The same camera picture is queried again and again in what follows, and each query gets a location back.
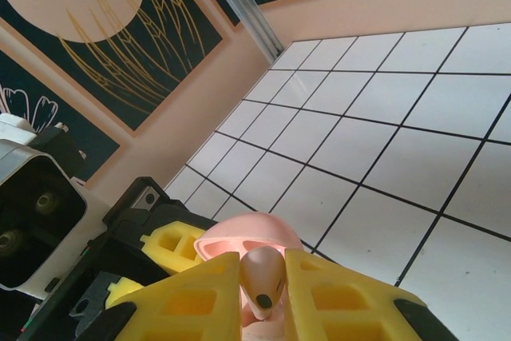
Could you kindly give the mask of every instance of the pink plastic toy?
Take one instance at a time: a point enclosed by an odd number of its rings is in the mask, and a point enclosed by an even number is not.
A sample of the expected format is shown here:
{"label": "pink plastic toy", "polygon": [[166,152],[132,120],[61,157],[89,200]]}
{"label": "pink plastic toy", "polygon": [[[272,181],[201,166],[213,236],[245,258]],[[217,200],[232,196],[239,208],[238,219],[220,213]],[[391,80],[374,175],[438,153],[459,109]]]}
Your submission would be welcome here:
{"label": "pink plastic toy", "polygon": [[[277,249],[282,256],[286,248],[303,249],[300,238],[289,225],[277,216],[262,212],[244,213],[222,221],[194,243],[203,260],[224,252],[238,252],[243,258],[252,249],[267,246]],[[283,339],[283,302],[287,299],[287,290],[264,321],[256,318],[242,289],[240,297],[244,339]]]}

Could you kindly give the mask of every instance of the yellow foam pad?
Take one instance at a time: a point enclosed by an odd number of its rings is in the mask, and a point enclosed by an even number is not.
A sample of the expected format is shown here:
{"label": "yellow foam pad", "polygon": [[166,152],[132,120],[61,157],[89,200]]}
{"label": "yellow foam pad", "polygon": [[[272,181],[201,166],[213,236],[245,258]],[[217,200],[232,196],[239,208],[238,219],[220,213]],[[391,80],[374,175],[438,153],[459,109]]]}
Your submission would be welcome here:
{"label": "yellow foam pad", "polygon": [[155,229],[151,236],[142,236],[142,252],[170,274],[186,271],[202,262],[193,243],[203,229],[175,221]]}
{"label": "yellow foam pad", "polygon": [[286,272],[287,341],[421,341],[394,305],[415,295],[297,249]]}
{"label": "yellow foam pad", "polygon": [[124,295],[137,310],[116,341],[240,341],[240,254],[227,252]]}
{"label": "yellow foam pad", "polygon": [[133,291],[138,291],[143,287],[143,285],[140,285],[133,280],[121,277],[116,284],[112,283],[109,285],[108,290],[110,293],[105,301],[105,309],[111,307],[113,303],[120,299],[122,296],[128,295]]}

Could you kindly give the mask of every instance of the pink dome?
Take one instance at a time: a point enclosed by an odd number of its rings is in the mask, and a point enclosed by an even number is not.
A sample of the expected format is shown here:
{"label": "pink dome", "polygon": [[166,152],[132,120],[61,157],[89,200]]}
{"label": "pink dome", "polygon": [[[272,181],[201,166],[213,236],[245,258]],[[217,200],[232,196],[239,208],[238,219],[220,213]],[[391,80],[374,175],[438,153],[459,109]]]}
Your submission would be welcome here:
{"label": "pink dome", "polygon": [[203,260],[224,252],[239,252],[240,258],[254,248],[271,246],[284,256],[286,248],[303,249],[293,229],[269,213],[248,212],[218,223],[194,243]]}

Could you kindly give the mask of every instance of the gold line drawing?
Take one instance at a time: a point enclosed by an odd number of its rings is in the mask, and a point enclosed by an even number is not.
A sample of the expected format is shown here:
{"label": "gold line drawing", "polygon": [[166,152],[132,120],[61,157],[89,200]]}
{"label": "gold line drawing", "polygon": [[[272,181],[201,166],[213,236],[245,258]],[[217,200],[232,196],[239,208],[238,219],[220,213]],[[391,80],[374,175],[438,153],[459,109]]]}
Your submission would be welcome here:
{"label": "gold line drawing", "polygon": [[[94,60],[84,59],[73,45],[57,36],[62,47],[74,63],[107,94],[139,112],[149,115],[171,92],[168,85],[161,84],[151,71],[160,71],[170,81],[181,82],[192,70],[189,53],[200,50],[205,57],[204,45],[197,25],[183,0],[149,0],[152,18],[148,9],[138,8],[135,19],[144,27],[149,36],[143,42],[137,40],[127,28],[121,27],[119,17],[107,0],[97,0],[110,27],[120,30],[108,37],[100,18],[90,11],[97,27],[105,36],[102,41],[108,45],[108,52],[87,36],[84,26],[67,10],[69,19],[83,39],[88,52]],[[138,5],[134,0],[126,0],[133,8]],[[179,42],[173,44],[169,36],[175,36]],[[148,52],[150,46],[153,54]],[[145,107],[137,105],[143,101]]]}

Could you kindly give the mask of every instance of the white tile floor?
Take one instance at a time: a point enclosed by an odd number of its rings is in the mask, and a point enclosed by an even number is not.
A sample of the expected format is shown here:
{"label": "white tile floor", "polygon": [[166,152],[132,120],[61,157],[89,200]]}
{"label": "white tile floor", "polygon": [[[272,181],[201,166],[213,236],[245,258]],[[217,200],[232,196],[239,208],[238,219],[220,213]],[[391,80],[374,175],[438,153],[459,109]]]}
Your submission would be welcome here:
{"label": "white tile floor", "polygon": [[460,340],[508,340],[510,58],[511,24],[294,43],[167,192],[273,212]]}

